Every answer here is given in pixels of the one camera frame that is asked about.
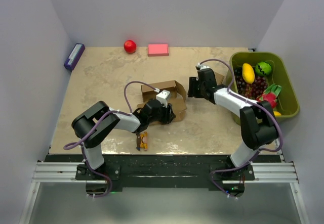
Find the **small snack wrapper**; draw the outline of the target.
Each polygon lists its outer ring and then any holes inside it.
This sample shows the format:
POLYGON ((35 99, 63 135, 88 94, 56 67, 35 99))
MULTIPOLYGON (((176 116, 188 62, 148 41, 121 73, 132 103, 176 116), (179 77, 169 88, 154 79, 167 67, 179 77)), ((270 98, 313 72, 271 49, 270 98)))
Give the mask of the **small snack wrapper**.
POLYGON ((138 151, 140 151, 141 149, 147 151, 148 149, 148 143, 147 143, 147 137, 148 137, 148 134, 146 131, 144 132, 141 132, 141 133, 138 133, 136 134, 137 138, 136 138, 136 149, 138 151))

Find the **large brown cardboard box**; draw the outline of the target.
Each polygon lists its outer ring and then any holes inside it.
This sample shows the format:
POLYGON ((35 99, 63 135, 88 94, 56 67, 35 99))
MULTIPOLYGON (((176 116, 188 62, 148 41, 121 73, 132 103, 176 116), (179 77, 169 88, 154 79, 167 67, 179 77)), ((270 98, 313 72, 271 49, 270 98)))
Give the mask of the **large brown cardboard box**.
POLYGON ((150 99, 163 99, 172 105, 175 119, 172 122, 182 121, 186 115, 186 90, 182 84, 175 80, 163 81, 150 84, 153 88, 159 89, 156 92, 147 85, 141 85, 141 93, 143 103, 138 104, 138 108, 142 108, 150 99))

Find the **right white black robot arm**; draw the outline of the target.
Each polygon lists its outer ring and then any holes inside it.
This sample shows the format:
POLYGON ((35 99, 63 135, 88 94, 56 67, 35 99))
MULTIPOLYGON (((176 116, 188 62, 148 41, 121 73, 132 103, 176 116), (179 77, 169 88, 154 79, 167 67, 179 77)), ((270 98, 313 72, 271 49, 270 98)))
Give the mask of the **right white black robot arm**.
POLYGON ((242 143, 230 155, 225 173, 231 180, 243 175, 246 165, 261 151, 275 152, 264 148, 275 140, 282 146, 282 132, 268 101, 249 100, 216 82, 213 70, 208 66, 196 66, 197 77, 189 78, 188 97, 204 98, 226 108, 240 119, 242 143))

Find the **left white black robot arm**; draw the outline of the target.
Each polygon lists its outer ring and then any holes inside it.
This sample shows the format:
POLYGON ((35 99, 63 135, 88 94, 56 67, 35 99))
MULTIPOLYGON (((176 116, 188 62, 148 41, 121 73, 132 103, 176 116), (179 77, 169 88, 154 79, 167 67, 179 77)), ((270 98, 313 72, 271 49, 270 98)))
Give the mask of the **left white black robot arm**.
POLYGON ((99 180, 105 174, 101 143, 112 130, 126 130, 138 135, 151 123, 169 124, 175 118, 172 104, 163 104, 157 99, 150 99, 143 107, 129 114, 99 101, 75 118, 71 126, 83 145, 85 159, 89 164, 87 174, 99 180))

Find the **small folded cardboard box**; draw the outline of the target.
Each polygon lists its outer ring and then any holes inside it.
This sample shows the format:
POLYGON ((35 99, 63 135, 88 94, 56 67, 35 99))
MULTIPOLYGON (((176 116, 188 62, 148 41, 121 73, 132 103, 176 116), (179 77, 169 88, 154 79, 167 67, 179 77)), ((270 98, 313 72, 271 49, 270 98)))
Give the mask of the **small folded cardboard box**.
POLYGON ((217 85, 222 84, 225 77, 217 72, 214 72, 214 74, 215 74, 215 79, 216 79, 217 85))

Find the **pink rectangular box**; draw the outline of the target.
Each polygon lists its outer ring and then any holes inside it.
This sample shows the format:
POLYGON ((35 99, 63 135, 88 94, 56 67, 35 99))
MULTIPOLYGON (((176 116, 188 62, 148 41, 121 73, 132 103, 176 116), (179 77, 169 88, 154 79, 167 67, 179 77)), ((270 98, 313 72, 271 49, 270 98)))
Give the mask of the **pink rectangular box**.
POLYGON ((147 55, 149 57, 159 57, 169 55, 168 44, 149 44, 147 47, 147 55))

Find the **purple blue box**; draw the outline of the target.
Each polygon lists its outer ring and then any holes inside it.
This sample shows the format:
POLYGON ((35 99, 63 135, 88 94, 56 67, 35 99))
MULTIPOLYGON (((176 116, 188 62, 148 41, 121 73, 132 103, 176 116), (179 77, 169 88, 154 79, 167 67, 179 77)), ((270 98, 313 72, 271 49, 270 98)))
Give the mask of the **purple blue box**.
POLYGON ((64 67, 68 71, 73 71, 74 68, 76 67, 78 61, 80 60, 83 52, 85 50, 85 45, 82 43, 76 43, 70 52, 69 56, 64 62, 64 67))

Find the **yellow mango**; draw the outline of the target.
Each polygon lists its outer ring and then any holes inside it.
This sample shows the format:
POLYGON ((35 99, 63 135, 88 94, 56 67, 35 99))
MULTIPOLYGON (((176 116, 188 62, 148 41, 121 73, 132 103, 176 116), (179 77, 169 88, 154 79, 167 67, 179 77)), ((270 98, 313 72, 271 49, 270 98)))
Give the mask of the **yellow mango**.
POLYGON ((253 67, 250 64, 244 63, 242 65, 242 77, 248 84, 252 84, 254 82, 255 73, 253 67))

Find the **purple grapes bunch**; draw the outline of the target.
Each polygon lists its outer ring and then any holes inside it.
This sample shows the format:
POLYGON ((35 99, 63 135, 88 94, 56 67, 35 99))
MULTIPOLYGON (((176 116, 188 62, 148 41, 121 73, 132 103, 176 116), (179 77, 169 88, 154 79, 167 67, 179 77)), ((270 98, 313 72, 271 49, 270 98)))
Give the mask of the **purple grapes bunch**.
POLYGON ((255 100, 268 88, 266 77, 263 76, 256 75, 252 84, 245 82, 242 77, 241 67, 234 70, 234 75, 238 93, 246 98, 255 100))

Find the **green round fruit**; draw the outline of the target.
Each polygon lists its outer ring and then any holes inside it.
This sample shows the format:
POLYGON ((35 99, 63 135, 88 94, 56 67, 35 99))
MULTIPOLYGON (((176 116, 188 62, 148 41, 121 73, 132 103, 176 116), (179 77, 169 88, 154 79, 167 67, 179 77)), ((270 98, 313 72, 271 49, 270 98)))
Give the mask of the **green round fruit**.
POLYGON ((272 66, 266 61, 261 61, 256 64, 255 72, 259 76, 269 76, 272 73, 272 66))

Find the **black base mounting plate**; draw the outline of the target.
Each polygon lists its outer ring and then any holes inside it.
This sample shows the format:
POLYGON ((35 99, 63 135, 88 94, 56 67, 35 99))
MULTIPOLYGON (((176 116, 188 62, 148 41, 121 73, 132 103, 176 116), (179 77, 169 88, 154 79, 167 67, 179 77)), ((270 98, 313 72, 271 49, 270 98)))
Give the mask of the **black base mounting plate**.
POLYGON ((88 168, 81 155, 49 155, 45 163, 58 164, 59 173, 68 164, 72 177, 86 182, 89 194, 124 188, 201 188, 239 197, 245 183, 255 179, 251 165, 235 170, 227 155, 105 155, 98 169, 88 168))

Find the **red dragon fruit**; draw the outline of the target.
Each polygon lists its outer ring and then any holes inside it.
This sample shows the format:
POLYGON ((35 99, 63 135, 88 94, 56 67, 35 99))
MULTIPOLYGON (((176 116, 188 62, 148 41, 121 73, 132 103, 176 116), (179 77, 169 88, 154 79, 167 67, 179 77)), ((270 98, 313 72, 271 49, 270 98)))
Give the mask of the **red dragon fruit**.
POLYGON ((257 101, 268 101, 271 104, 272 109, 274 109, 277 106, 277 98, 281 89, 282 87, 280 85, 272 84, 257 97, 257 101))

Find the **red apple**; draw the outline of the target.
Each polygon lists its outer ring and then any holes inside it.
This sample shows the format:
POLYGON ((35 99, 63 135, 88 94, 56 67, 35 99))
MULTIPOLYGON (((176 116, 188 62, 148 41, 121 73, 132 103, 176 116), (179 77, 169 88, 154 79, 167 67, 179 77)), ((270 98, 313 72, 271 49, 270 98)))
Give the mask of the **red apple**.
POLYGON ((126 40, 124 42, 124 50, 128 53, 128 54, 132 54, 136 51, 137 49, 137 45, 133 40, 126 40))

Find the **orange fruit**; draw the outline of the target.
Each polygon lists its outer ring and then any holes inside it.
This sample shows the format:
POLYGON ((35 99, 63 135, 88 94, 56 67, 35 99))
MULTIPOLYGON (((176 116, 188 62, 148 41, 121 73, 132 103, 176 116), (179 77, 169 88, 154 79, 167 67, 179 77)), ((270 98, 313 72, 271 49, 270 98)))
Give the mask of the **orange fruit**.
POLYGON ((275 116, 281 116, 281 113, 278 112, 278 111, 273 111, 273 113, 274 113, 275 116))

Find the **aluminium rail frame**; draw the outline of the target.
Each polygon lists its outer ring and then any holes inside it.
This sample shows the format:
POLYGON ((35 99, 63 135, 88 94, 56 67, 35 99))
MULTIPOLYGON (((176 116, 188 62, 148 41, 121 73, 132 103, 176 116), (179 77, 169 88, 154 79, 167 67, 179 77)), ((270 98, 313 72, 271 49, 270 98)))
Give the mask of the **aluminium rail frame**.
MULTIPOLYGON (((105 154, 105 155, 131 155, 131 154, 105 154)), ((247 181, 246 184, 289 184, 292 191, 293 199, 296 204, 297 212, 301 223, 309 223, 306 207, 299 193, 299 180, 295 165, 292 162, 285 162, 283 154, 261 154, 256 156, 250 164, 255 175, 253 181, 247 181)), ((72 177, 71 167, 63 164, 63 173, 58 172, 59 166, 56 163, 45 163, 39 161, 32 177, 32 190, 37 191, 41 183, 84 183, 85 181, 77 181, 72 177)))

